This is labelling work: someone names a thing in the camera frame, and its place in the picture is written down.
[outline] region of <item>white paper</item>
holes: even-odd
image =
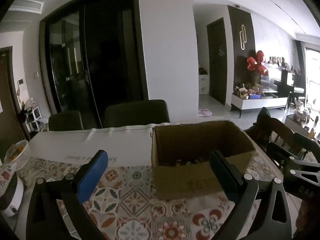
[[[153,126],[41,132],[29,146],[33,157],[55,162],[81,165],[88,163],[98,150],[105,150],[110,167],[151,165]]]

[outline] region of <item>white cabinet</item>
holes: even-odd
[[[209,76],[199,75],[199,95],[209,93]]]
[[[272,108],[285,108],[287,105],[287,97],[282,98],[260,98],[260,99],[241,99],[236,95],[231,95],[231,110],[237,108],[240,111],[240,117],[242,111],[245,110],[256,110],[266,107]]]

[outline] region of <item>patterned tablecloth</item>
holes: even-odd
[[[47,181],[76,173],[80,166],[31,157],[17,172],[31,195],[39,177]],[[276,175],[260,155],[253,156],[247,172],[255,179],[271,181]],[[239,238],[244,237],[259,206],[256,200]],[[70,234],[80,239],[64,207],[58,200]],[[148,166],[107,168],[89,201],[83,204],[106,239],[123,240],[207,240],[217,232],[234,203],[223,192],[201,197],[160,201]]]

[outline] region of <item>blue gripper pad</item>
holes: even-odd
[[[108,154],[105,151],[100,150],[98,158],[91,165],[78,184],[77,198],[81,204],[90,199],[107,167]]]

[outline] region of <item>white wall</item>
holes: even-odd
[[[0,48],[12,46],[12,68],[13,68],[13,79],[14,79],[16,92],[19,88],[18,80],[20,79],[26,80],[24,67],[23,67],[22,39],[23,39],[23,32],[0,33]],[[24,102],[29,99],[28,89],[20,93],[20,98],[21,98],[21,101],[24,101]]]
[[[227,95],[226,104],[231,105],[231,94],[233,91],[233,75],[234,75],[234,54],[233,54],[233,39],[231,31],[230,15],[227,5],[220,4],[197,4],[193,6],[196,33],[198,42],[199,64],[202,65],[209,73],[209,45],[207,35],[207,25],[223,18],[226,30],[227,40]]]
[[[256,52],[262,50],[269,57],[284,57],[293,69],[300,69],[297,46],[292,37],[279,26],[261,15],[251,14]]]
[[[191,0],[139,0],[150,99],[164,99],[171,121],[197,117],[198,57]]]
[[[39,65],[39,26],[30,24],[23,35],[23,59],[26,73],[29,96],[39,106],[42,117],[48,118],[51,114],[44,94]]]

